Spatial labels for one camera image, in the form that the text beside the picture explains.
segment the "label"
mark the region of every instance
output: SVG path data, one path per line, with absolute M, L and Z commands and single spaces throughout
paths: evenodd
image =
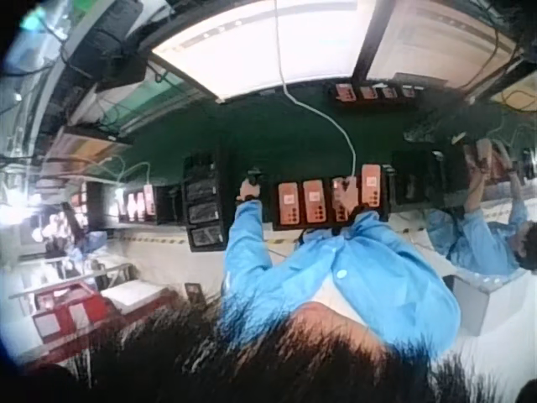
M 366 186 L 367 187 L 377 187 L 377 177 L 376 176 L 368 176 L 366 178 Z
M 295 195 L 284 195 L 284 204 L 295 204 Z
M 311 191 L 309 194 L 310 202 L 320 202 L 321 193 L 319 191 Z

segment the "white cable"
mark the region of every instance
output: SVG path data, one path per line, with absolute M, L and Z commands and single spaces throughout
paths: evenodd
M 298 101 L 295 97 L 293 97 L 291 94 L 289 94 L 289 91 L 287 91 L 287 83 L 285 82 L 284 78 L 284 72 L 282 69 L 282 55 L 281 55 L 281 49 L 279 48 L 279 15 L 278 15 L 278 0 L 274 0 L 274 16 L 275 16 L 275 26 L 276 26 L 276 51 L 278 53 L 278 70 L 279 70 L 279 78 L 282 81 L 282 86 L 284 88 L 284 94 L 285 96 L 294 104 L 299 107 L 303 107 L 304 109 L 307 109 L 310 112 L 313 112 L 316 115 L 321 116 L 322 118 L 326 119 L 328 122 L 332 123 L 337 130 L 343 134 L 345 137 L 345 140 L 347 141 L 349 145 L 349 149 L 351 149 L 352 153 L 352 171 L 351 176 L 355 176 L 357 174 L 356 172 L 356 150 L 354 149 L 354 146 L 352 145 L 351 139 L 349 138 L 349 135 L 347 132 L 339 125 L 337 122 L 332 119 L 330 116 L 325 115 L 323 112 L 318 111 L 314 107 L 311 107 L 310 105 L 306 105 L 303 102 Z
M 148 167 L 147 175 L 146 175 L 146 182 L 149 185 L 150 183 L 149 179 L 151 177 L 151 164 L 149 162 L 140 162 L 136 165 L 131 166 L 128 170 L 125 170 L 124 172 L 122 172 L 122 174 L 117 178 L 117 182 L 119 183 L 124 175 L 129 174 L 130 172 L 132 172 L 133 170 L 136 170 L 139 166 L 142 166 L 142 165 L 146 165 Z

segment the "electronic device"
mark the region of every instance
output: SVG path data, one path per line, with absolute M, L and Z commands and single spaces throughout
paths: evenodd
M 215 201 L 196 204 L 188 208 L 188 222 L 190 224 L 215 221 L 219 217 L 218 204 Z
M 142 189 L 116 192 L 119 222 L 143 224 L 182 224 L 184 221 L 179 185 L 145 185 Z M 127 201 L 127 214 L 122 214 L 121 202 Z
M 154 216 L 156 214 L 155 205 L 154 205 L 154 192 L 153 186 L 147 184 L 143 187 L 143 197 L 145 199 L 145 211 L 149 216 Z
M 128 195 L 128 203 L 127 203 L 127 213 L 128 213 L 128 221 L 134 222 L 136 220 L 136 210 L 138 206 L 136 205 L 136 199 L 134 198 L 134 193 L 131 193 Z
M 362 165 L 362 204 L 380 206 L 380 165 Z
M 387 99 L 397 98 L 397 92 L 395 91 L 395 88 L 392 88 L 391 86 L 386 86 L 383 88 L 383 95 Z
M 343 187 L 343 178 L 332 179 L 332 210 L 334 211 L 334 219 L 336 222 L 346 222 L 349 219 L 347 209 L 343 206 L 339 197 L 337 196 L 337 189 Z
M 116 198 L 117 203 L 117 212 L 119 214 L 119 217 L 126 217 L 127 216 L 127 206 L 125 205 L 125 199 L 123 196 Z
M 355 102 L 357 100 L 352 84 L 336 84 L 336 91 L 336 99 L 342 102 Z
M 183 164 L 183 212 L 190 251 L 221 251 L 235 212 L 228 158 L 220 153 L 190 155 Z
M 307 222 L 326 221 L 326 201 L 322 180 L 306 181 L 304 189 L 305 218 Z
M 279 223 L 297 225 L 300 223 L 299 186 L 296 182 L 278 185 Z
M 136 218 L 139 222 L 145 221 L 145 200 L 143 199 L 143 192 L 139 191 L 136 196 Z
M 361 86 L 360 92 L 362 93 L 363 99 L 377 99 L 378 93 L 375 88 L 372 86 Z
M 536 161 L 537 158 L 535 157 L 534 149 L 522 150 L 522 169 L 524 171 L 524 176 L 529 180 L 532 180 L 537 176 Z

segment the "yellow-black tape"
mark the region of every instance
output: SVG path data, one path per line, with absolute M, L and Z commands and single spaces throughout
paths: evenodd
M 163 244 L 173 244 L 173 245 L 183 245 L 188 243 L 187 238 L 141 238 L 141 237 L 129 237 L 129 236 L 118 236 L 115 239 L 119 241 L 129 241 L 129 242 L 144 242 L 144 243 L 163 243 Z M 270 245 L 283 245 L 283 244 L 294 244 L 294 239 L 267 239 L 265 243 Z

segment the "black cable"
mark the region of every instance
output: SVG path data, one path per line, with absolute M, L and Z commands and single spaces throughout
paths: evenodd
M 46 23 L 46 21 L 44 21 L 41 17 L 38 17 L 38 20 L 41 22 L 41 24 L 43 25 L 43 27 L 47 30 L 47 32 L 49 34 L 51 34 L 52 36 L 54 36 L 56 38 L 56 40 L 58 42 L 60 42 L 60 58 L 61 58 L 61 61 L 64 62 L 64 64 L 69 67 L 70 69 L 72 69 L 73 71 L 76 71 L 77 73 L 83 75 L 85 78 L 88 78 L 90 80 L 95 80 L 95 78 L 90 74 L 90 73 L 87 73 L 85 71 L 83 71 L 82 69 L 79 69 L 78 67 L 72 65 L 66 58 L 65 58 L 65 55 L 64 55 L 64 50 L 65 50 L 65 40 L 63 40 L 62 38 L 60 38 L 58 36 L 58 34 L 56 32 L 54 32 L 54 30 Z
M 2 116 L 4 113 L 8 113 L 9 111 L 11 111 L 12 109 L 14 109 L 16 106 L 20 105 L 21 103 L 23 103 L 24 99 L 26 99 L 26 97 L 28 97 L 29 95 L 32 94 L 32 92 L 34 92 L 38 86 L 41 84 L 41 80 L 39 80 L 38 82 L 36 82 L 34 84 L 34 86 L 32 88 L 30 88 L 30 90 L 28 92 L 26 92 L 24 95 L 22 95 L 21 97 L 21 100 L 14 103 L 11 107 L 6 107 L 5 109 L 3 109 L 2 111 L 0 111 L 0 116 Z
M 23 71 L 20 73 L 12 73 L 8 71 L 3 71 L 1 76 L 4 77 L 26 77 L 26 76 L 33 76 L 34 74 L 42 73 L 43 71 L 47 71 L 48 69 L 52 68 L 54 65 L 54 62 L 49 63 L 48 65 L 44 65 L 40 69 L 34 70 L 34 71 Z
M 491 16 L 490 14 L 490 7 L 489 8 L 485 8 L 483 7 L 483 5 L 480 3 L 479 0 L 477 0 L 476 3 L 473 3 L 476 5 L 476 7 L 479 7 L 482 11 L 484 11 L 487 16 L 488 16 L 488 21 L 490 22 L 490 24 L 492 25 L 492 28 L 494 29 L 494 36 L 495 36 L 495 43 L 494 43 L 494 50 L 493 52 L 490 54 L 490 56 L 488 57 L 488 59 L 485 61 L 485 63 L 481 66 L 481 68 L 479 69 L 479 71 L 476 73 L 475 76 L 473 76 L 466 84 L 464 84 L 463 86 L 459 86 L 457 88 L 457 90 L 461 90 L 462 88 L 465 88 L 467 86 L 469 86 L 470 84 L 472 84 L 484 71 L 485 69 L 487 68 L 487 66 L 491 63 L 491 61 L 493 61 L 494 57 L 496 56 L 496 54 L 498 53 L 498 49 L 499 49 L 499 45 L 500 45 L 500 35 L 499 35 L 499 31 L 498 31 L 498 26 L 494 23 L 494 20 L 493 20 L 493 17 Z
M 507 101 L 511 96 L 513 96 L 516 93 L 521 93 L 521 94 L 524 94 L 526 97 L 533 98 L 533 101 L 531 101 L 528 105 L 525 105 L 525 106 L 523 106 L 521 108 L 513 107 L 513 106 L 509 105 L 507 103 Z M 501 97 L 502 97 L 503 105 L 505 105 L 506 107 L 508 107 L 509 109 L 511 109 L 514 112 L 519 112 L 519 113 L 535 113 L 535 112 L 537 112 L 537 111 L 527 111 L 527 110 L 525 110 L 527 107 L 531 107 L 535 102 L 537 102 L 537 100 L 535 99 L 535 95 L 529 94 L 528 92 L 522 91 L 522 90 L 515 90 L 515 91 L 511 92 L 507 96 L 505 96 L 503 91 L 501 91 L 500 94 L 501 94 Z

